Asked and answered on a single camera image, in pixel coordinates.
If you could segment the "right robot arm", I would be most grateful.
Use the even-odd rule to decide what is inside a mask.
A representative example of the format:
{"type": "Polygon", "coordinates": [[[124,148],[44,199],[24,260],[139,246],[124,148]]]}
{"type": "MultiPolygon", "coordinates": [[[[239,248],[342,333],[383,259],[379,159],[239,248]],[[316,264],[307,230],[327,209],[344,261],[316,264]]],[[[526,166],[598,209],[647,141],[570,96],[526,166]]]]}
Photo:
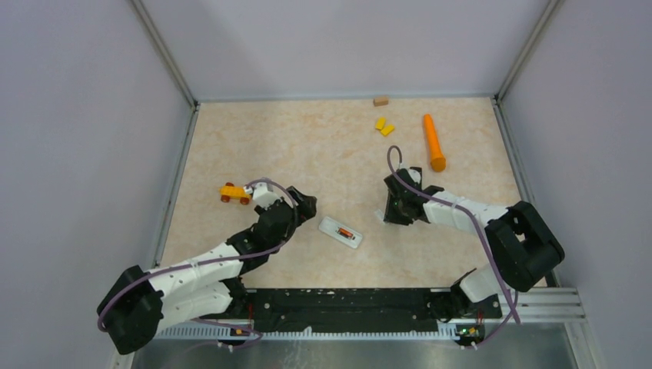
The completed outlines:
{"type": "Polygon", "coordinates": [[[482,301],[501,295],[513,317],[517,296],[528,292],[564,259],[565,252],[529,202],[483,204],[438,186],[423,188],[419,167],[400,168],[384,178],[388,199],[384,221],[443,225],[478,236],[487,264],[458,278],[440,304],[442,317],[470,317],[482,301]]]}

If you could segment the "orange battery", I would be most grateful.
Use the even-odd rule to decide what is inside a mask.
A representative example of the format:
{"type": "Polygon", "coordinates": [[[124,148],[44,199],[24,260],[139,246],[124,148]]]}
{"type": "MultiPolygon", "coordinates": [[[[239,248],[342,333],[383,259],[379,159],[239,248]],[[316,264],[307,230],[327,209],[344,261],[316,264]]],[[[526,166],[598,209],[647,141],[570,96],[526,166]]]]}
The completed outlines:
{"type": "Polygon", "coordinates": [[[350,232],[349,230],[344,229],[344,228],[339,228],[338,229],[338,234],[340,236],[342,236],[343,238],[346,238],[348,240],[353,240],[354,239],[354,234],[352,232],[350,232]]]}

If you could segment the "white remote control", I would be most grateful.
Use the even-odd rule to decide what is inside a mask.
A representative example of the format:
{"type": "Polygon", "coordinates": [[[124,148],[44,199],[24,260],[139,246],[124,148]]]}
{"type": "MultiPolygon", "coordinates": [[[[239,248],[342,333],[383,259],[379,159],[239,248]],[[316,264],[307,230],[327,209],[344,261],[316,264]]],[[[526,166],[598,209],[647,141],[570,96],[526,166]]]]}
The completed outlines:
{"type": "Polygon", "coordinates": [[[351,249],[358,249],[363,240],[361,233],[330,217],[321,220],[318,230],[351,249]]]}

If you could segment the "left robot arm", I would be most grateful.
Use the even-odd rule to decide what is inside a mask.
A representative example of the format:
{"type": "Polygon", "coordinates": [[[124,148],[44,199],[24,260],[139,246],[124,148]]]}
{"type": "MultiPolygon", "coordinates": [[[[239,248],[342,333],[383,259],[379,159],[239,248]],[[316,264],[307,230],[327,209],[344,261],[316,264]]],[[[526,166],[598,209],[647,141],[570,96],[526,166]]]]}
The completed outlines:
{"type": "Polygon", "coordinates": [[[131,354],[156,334],[210,314],[245,311],[241,276],[266,263],[317,214],[318,200],[293,186],[261,178],[241,186],[257,221],[203,254],[166,268],[125,269],[97,307],[97,326],[115,350],[131,354]]]}

